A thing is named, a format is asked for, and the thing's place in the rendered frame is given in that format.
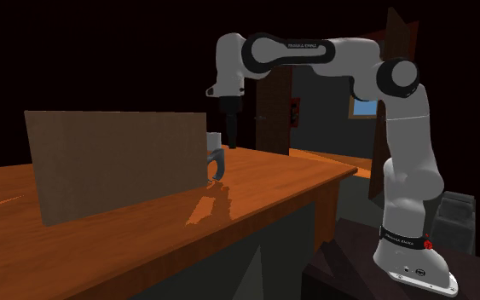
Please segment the white cup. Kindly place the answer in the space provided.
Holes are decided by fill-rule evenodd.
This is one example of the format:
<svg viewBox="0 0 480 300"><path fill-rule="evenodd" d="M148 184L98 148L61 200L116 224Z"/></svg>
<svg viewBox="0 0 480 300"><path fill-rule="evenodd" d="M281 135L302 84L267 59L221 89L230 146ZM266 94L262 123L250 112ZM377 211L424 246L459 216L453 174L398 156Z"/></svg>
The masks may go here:
<svg viewBox="0 0 480 300"><path fill-rule="evenodd" d="M213 152L222 147L222 134L220 132L207 132L207 151Z"/></svg>

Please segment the dark robot stand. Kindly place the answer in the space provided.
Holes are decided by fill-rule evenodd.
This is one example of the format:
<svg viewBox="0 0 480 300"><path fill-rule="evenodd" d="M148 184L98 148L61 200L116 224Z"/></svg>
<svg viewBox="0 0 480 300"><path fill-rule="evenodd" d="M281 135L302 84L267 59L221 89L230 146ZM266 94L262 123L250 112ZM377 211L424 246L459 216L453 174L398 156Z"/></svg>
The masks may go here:
<svg viewBox="0 0 480 300"><path fill-rule="evenodd" d="M378 241L378 229L339 219L304 268L301 300L480 300L480 257L434 247L459 283L451 298L392 280L373 261Z"/></svg>

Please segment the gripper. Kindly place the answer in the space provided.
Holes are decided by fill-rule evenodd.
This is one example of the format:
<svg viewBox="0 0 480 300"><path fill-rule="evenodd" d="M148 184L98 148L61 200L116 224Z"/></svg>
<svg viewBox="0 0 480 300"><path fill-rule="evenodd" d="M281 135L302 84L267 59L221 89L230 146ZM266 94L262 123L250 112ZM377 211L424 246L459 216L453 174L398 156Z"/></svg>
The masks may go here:
<svg viewBox="0 0 480 300"><path fill-rule="evenodd" d="M219 98L219 110L226 114L226 130L228 137L228 147L234 149L237 147L237 114L242 111L241 96L221 96Z"/></svg>

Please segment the brown wooden door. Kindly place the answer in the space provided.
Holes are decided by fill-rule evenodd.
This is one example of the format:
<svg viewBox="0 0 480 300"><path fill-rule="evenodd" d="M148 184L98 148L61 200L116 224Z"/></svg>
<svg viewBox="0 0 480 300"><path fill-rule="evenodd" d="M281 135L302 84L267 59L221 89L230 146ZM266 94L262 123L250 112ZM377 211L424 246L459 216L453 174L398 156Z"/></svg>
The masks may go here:
<svg viewBox="0 0 480 300"><path fill-rule="evenodd" d="M278 66L256 86L256 149L289 154L292 68Z"/></svg>

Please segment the wooden table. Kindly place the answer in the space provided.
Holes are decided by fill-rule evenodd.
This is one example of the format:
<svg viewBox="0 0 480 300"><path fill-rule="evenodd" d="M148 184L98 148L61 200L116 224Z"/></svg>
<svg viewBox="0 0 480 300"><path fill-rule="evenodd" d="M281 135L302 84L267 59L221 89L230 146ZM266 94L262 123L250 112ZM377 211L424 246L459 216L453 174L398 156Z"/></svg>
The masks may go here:
<svg viewBox="0 0 480 300"><path fill-rule="evenodd" d="M334 232L356 167L301 151L236 148L220 182L52 227L33 168L0 167L0 300L126 300L308 205L314 243Z"/></svg>

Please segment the blue window with wooden frame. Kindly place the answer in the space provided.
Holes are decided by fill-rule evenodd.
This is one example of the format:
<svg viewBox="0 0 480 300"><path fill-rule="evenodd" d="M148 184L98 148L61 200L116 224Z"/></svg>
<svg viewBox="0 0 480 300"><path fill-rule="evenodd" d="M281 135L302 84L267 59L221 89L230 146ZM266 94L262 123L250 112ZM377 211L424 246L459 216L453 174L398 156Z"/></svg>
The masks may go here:
<svg viewBox="0 0 480 300"><path fill-rule="evenodd" d="M378 100L359 101L350 96L349 118L350 119L372 119L377 116Z"/></svg>

